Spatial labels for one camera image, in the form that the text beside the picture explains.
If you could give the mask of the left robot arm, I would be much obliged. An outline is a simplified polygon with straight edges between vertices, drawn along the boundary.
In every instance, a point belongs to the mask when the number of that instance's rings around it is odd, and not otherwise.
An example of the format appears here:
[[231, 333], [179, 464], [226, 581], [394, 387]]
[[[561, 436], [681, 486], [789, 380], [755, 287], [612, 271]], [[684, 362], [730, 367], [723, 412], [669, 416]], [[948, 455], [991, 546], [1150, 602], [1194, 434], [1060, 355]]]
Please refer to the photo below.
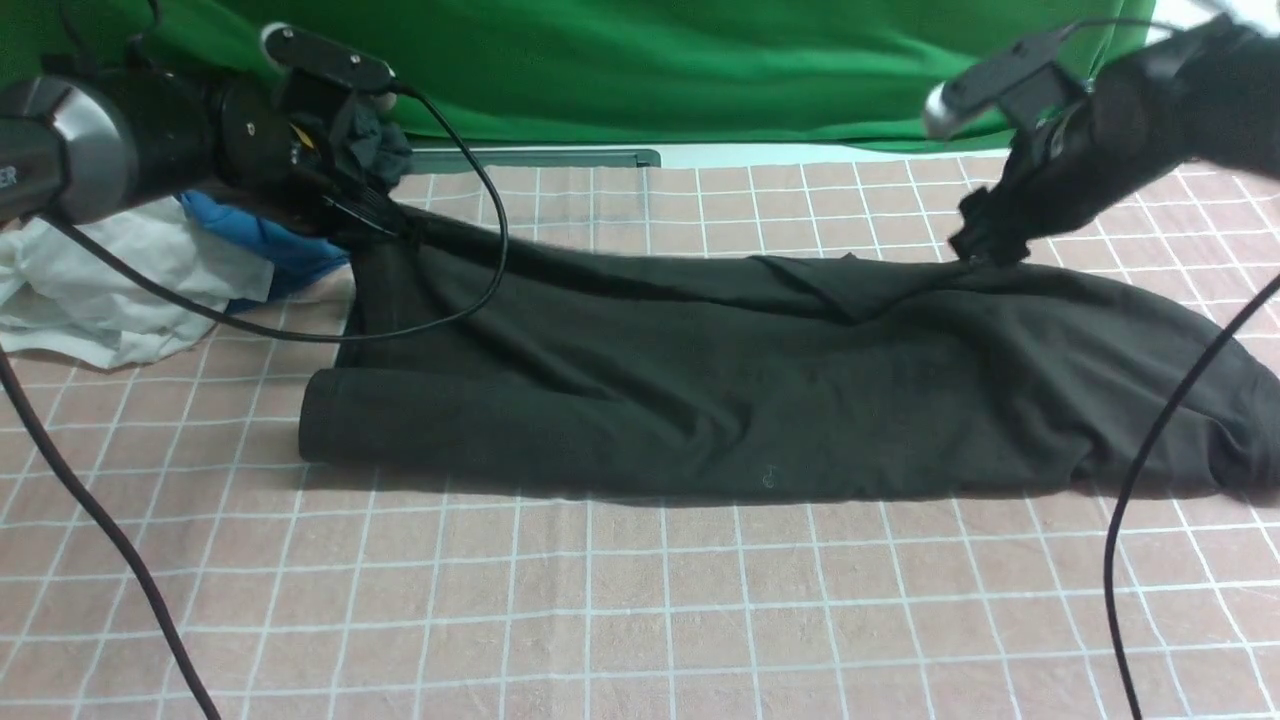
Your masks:
[[196, 192], [305, 237], [393, 234], [411, 152], [371, 100], [300, 72], [279, 94], [225, 68], [40, 76], [3, 91], [3, 219]]

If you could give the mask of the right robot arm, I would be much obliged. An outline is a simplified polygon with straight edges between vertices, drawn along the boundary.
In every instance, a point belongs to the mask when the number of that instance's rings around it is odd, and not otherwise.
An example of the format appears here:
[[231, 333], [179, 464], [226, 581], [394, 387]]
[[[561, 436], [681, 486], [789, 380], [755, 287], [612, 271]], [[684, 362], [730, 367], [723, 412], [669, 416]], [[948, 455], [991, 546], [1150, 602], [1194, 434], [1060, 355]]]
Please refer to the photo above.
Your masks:
[[1185, 161], [1275, 181], [1279, 44], [1226, 14], [1119, 58], [1091, 83], [1059, 63], [1076, 22], [1027, 36], [936, 86], [928, 137], [995, 109], [1012, 127], [998, 182], [965, 196], [950, 238], [965, 263], [1007, 266], [1032, 241], [1079, 231]]

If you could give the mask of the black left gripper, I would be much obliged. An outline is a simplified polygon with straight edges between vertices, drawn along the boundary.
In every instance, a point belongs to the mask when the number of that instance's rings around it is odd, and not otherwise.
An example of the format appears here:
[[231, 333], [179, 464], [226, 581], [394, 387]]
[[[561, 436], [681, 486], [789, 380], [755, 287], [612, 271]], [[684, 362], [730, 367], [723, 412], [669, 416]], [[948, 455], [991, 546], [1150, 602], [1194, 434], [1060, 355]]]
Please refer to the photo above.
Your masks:
[[372, 104], [316, 76], [266, 90], [233, 76], [215, 91], [215, 199], [298, 234], [385, 236], [406, 215], [353, 149], [357, 115]]

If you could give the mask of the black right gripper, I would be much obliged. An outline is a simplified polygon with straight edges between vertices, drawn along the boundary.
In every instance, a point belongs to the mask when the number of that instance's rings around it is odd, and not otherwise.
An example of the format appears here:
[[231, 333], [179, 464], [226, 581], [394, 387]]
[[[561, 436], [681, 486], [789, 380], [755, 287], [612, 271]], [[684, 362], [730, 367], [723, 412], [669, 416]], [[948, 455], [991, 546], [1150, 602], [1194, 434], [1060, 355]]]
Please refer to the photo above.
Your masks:
[[1132, 193], [1125, 161], [1094, 136], [1094, 104], [1083, 100], [1032, 132], [1018, 132], [995, 184], [965, 196], [963, 225], [948, 240], [973, 266], [1027, 260], [1037, 240], [1079, 231]]

